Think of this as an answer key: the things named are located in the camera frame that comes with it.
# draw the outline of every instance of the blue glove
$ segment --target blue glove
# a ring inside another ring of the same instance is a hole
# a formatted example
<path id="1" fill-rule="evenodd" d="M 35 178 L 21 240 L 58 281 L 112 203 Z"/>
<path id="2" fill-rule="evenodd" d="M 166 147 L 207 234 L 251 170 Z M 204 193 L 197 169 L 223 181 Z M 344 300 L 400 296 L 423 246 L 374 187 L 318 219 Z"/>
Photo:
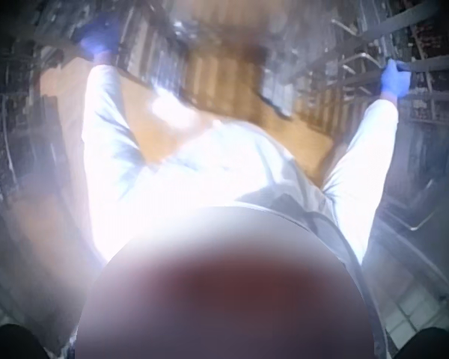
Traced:
<path id="1" fill-rule="evenodd" d="M 101 13 L 95 20 L 79 29 L 80 46 L 90 55 L 118 53 L 120 24 L 111 13 Z"/>
<path id="2" fill-rule="evenodd" d="M 409 71 L 399 71 L 397 62 L 390 58 L 388 66 L 381 75 L 381 93 L 392 93 L 397 98 L 405 96 L 411 86 L 411 73 Z"/>

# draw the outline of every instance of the metal bar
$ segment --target metal bar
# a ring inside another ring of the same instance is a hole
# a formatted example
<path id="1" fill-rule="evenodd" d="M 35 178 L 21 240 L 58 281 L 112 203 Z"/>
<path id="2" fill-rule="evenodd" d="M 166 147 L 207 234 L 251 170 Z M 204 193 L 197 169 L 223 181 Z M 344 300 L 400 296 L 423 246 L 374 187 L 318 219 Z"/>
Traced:
<path id="1" fill-rule="evenodd" d="M 367 52 L 359 52 L 358 54 L 355 54 L 353 56 L 349 56 L 348 58 L 345 58 L 345 59 L 339 61 L 337 63 L 337 65 L 338 66 L 343 66 L 343 65 L 347 64 L 348 62 L 357 60 L 359 58 L 363 58 L 363 59 L 369 60 L 373 64 L 375 64 L 378 69 L 381 68 L 381 64 L 375 58 L 373 58 L 371 55 L 369 55 Z"/>
<path id="2" fill-rule="evenodd" d="M 415 118 L 408 118 L 406 120 L 403 120 L 404 123 L 425 123 L 429 125 L 435 125 L 435 126 L 444 126 L 449 127 L 449 122 L 442 122 L 442 121 L 436 121 L 436 120 L 419 120 Z"/>
<path id="3" fill-rule="evenodd" d="M 307 71 L 314 70 L 325 64 L 326 62 L 336 58 L 343 52 L 351 52 L 359 46 L 365 45 L 381 36 L 390 34 L 391 32 L 400 30 L 407 26 L 413 25 L 416 22 L 429 19 L 435 15 L 439 10 L 439 3 L 436 0 L 426 0 L 424 3 L 414 6 L 412 9 L 406 10 L 396 16 L 393 16 L 374 28 L 365 31 L 358 37 L 353 37 L 344 43 L 337 45 L 333 49 L 324 53 L 318 59 L 310 64 L 298 64 L 296 69 L 284 77 L 284 82 L 287 84 L 296 80 L 296 78 L 303 76 Z"/>
<path id="4" fill-rule="evenodd" d="M 356 31 L 353 31 L 351 28 L 345 26 L 341 21 L 337 19 L 331 19 L 331 24 L 336 25 L 338 28 L 342 28 L 345 32 L 348 34 L 351 34 L 352 36 L 357 36 L 358 34 Z"/>
<path id="5" fill-rule="evenodd" d="M 409 0 L 405 0 L 404 5 L 407 7 L 411 7 Z M 411 33 L 416 42 L 416 47 L 418 49 L 419 57 L 421 58 L 421 60 L 424 60 L 425 59 L 424 50 L 423 50 L 423 47 L 421 44 L 421 40 L 419 39 L 418 32 L 416 30 L 415 25 L 411 26 Z M 429 74 L 429 72 L 425 72 L 425 76 L 426 76 L 427 90 L 429 92 L 433 92 L 433 82 L 431 81 L 431 75 Z M 433 100 L 431 100 L 431 118 L 436 118 L 436 103 Z"/>
<path id="6" fill-rule="evenodd" d="M 5 142 L 5 150 L 7 152 L 8 159 L 8 169 L 12 173 L 13 182 L 15 185 L 18 185 L 18 180 L 16 179 L 15 168 L 13 167 L 12 156 L 10 153 L 10 147 L 8 144 L 8 134 L 7 134 L 7 114 L 6 112 L 6 104 L 5 104 L 5 96 L 1 98 L 1 123 L 3 126 L 3 139 Z"/>
<path id="7" fill-rule="evenodd" d="M 449 55 L 437 56 L 434 58 L 428 58 L 426 60 L 418 60 L 414 62 L 401 63 L 399 65 L 401 70 L 412 71 L 415 73 L 425 73 L 426 71 L 440 71 L 449 70 Z M 361 73 L 357 76 L 350 77 L 334 82 L 328 86 L 350 86 L 350 85 L 364 85 L 371 82 L 379 81 L 381 77 L 380 70 L 368 71 Z"/>

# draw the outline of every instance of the metal frame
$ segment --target metal frame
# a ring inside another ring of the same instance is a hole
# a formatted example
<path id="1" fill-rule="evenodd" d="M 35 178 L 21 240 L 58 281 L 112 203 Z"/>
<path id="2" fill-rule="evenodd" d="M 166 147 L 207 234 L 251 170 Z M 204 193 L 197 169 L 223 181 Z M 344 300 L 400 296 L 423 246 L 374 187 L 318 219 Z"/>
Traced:
<path id="1" fill-rule="evenodd" d="M 436 15 L 438 11 L 439 3 L 436 0 L 426 0 L 424 3 L 414 6 L 412 9 L 406 10 L 379 23 L 374 28 L 365 31 L 363 34 L 337 45 L 310 64 L 297 64 L 296 68 L 284 77 L 284 83 L 287 84 L 295 81 L 296 78 L 303 76 L 307 71 L 321 67 L 326 62 L 336 58 L 344 52 L 351 52 L 359 46 L 370 43 L 381 36 L 413 25 L 416 22 L 429 19 L 431 16 Z"/>

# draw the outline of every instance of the bright light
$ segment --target bright light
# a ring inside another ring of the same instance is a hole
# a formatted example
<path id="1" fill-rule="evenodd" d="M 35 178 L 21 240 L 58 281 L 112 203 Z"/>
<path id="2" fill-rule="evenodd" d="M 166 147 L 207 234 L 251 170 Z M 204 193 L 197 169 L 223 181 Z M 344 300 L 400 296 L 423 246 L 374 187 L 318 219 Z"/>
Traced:
<path id="1" fill-rule="evenodd" d="M 196 124 L 195 112 L 184 106 L 171 92 L 158 88 L 159 97 L 155 99 L 151 110 L 170 127 L 179 130 L 189 129 Z"/>

